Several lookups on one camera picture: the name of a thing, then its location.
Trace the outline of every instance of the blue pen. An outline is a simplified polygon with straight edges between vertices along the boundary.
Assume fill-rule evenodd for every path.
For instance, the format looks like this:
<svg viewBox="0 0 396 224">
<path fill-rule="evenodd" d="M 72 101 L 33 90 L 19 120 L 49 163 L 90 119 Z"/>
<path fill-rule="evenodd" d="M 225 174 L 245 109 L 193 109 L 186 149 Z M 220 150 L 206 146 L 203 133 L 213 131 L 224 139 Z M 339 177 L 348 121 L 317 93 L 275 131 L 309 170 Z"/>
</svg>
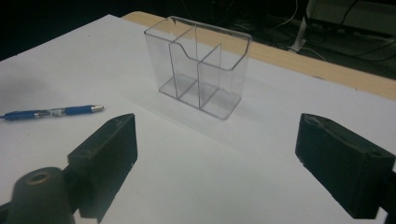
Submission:
<svg viewBox="0 0 396 224">
<path fill-rule="evenodd" d="M 60 117 L 66 115 L 91 114 L 94 112 L 102 111 L 103 109 L 104 107 L 102 105 L 82 105 L 82 106 L 71 106 L 71 107 L 56 108 L 56 109 L 45 109 L 45 110 L 14 111 L 14 112 L 6 113 L 4 116 L 0 116 L 0 119 L 6 119 L 6 120 L 42 119 L 44 117 Z"/>
</svg>

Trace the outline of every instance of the white table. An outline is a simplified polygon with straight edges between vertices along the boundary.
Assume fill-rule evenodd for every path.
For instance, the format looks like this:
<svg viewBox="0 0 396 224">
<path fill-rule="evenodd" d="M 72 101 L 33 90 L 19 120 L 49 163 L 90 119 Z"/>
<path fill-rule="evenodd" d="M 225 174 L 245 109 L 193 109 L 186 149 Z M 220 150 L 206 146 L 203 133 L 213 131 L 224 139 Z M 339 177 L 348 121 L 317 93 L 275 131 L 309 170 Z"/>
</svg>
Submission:
<svg viewBox="0 0 396 224">
<path fill-rule="evenodd" d="M 294 154 L 301 113 L 396 153 L 396 102 L 250 60 L 221 121 L 157 91 L 143 31 L 107 16 L 0 62 L 0 114 L 99 104 L 93 115 L 0 122 L 0 203 L 107 120 L 135 113 L 139 157 L 103 223 L 383 223 L 354 220 Z M 94 223 L 75 215 L 77 223 Z"/>
</svg>

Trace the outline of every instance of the screw hole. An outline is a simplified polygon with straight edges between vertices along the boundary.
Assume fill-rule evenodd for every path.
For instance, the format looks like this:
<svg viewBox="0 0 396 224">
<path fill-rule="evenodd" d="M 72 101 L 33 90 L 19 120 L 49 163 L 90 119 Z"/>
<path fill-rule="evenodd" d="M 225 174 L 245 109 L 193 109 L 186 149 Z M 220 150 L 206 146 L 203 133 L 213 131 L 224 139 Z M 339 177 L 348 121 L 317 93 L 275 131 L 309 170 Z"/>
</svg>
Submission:
<svg viewBox="0 0 396 224">
<path fill-rule="evenodd" d="M 28 185 L 37 185 L 37 184 L 41 184 L 41 183 L 45 182 L 49 178 L 50 178 L 50 174 L 49 173 L 44 173 L 44 172 L 43 173 L 38 173 L 38 174 L 33 175 L 28 180 L 26 180 L 26 183 Z"/>
</svg>

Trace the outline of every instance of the clear acrylic holder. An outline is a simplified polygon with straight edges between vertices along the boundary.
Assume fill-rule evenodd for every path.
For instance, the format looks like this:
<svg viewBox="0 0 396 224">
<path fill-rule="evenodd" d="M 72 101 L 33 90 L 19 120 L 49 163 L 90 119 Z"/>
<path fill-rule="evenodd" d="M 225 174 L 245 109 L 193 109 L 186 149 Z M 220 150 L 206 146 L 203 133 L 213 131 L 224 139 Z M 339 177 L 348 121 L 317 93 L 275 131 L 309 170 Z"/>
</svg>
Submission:
<svg viewBox="0 0 396 224">
<path fill-rule="evenodd" d="M 250 35 L 169 17 L 145 31 L 160 92 L 219 119 L 242 99 Z"/>
</svg>

